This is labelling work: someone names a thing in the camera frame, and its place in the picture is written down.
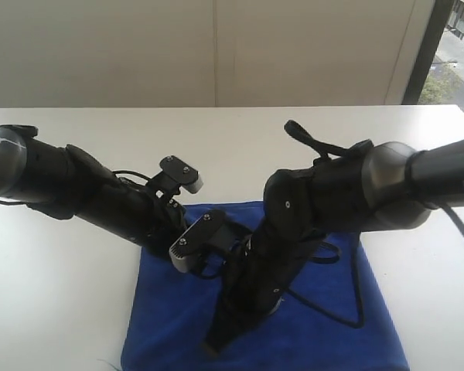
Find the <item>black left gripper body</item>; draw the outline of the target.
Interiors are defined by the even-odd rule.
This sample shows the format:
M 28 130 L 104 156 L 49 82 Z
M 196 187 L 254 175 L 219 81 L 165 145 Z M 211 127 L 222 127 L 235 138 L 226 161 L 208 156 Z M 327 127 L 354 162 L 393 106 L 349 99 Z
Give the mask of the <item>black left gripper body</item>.
M 170 246 L 186 226 L 181 207 L 124 182 L 101 186 L 82 203 L 77 217 L 145 248 L 154 257 L 168 257 Z

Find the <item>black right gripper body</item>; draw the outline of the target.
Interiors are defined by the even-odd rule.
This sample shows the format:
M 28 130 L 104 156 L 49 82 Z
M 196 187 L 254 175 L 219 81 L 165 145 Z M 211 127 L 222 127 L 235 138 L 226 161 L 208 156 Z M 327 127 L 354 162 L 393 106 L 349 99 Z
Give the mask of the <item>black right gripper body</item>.
M 289 241 L 276 232 L 254 232 L 241 272 L 220 295 L 214 331 L 239 336 L 255 327 L 271 313 L 316 248 L 316 233 Z

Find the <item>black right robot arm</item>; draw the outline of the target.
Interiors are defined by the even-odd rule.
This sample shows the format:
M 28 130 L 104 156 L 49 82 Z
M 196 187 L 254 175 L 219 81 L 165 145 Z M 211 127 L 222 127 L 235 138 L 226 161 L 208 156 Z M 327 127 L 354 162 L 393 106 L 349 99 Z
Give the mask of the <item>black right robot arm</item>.
M 418 151 L 391 141 L 341 148 L 299 134 L 312 167 L 280 169 L 264 188 L 264 218 L 227 264 L 204 339 L 221 352 L 270 315 L 330 233 L 409 230 L 433 209 L 464 206 L 464 139 Z

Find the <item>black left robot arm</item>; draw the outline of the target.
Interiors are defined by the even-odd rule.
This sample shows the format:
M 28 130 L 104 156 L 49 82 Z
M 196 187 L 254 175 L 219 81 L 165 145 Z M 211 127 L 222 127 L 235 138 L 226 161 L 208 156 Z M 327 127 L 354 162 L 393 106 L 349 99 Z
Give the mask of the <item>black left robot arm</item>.
M 119 178 L 81 148 L 55 147 L 37 134 L 30 125 L 0 125 L 2 205 L 25 205 L 56 220 L 76 216 L 168 258 L 186 221 L 169 194 L 156 195 L 154 179 L 141 185 Z

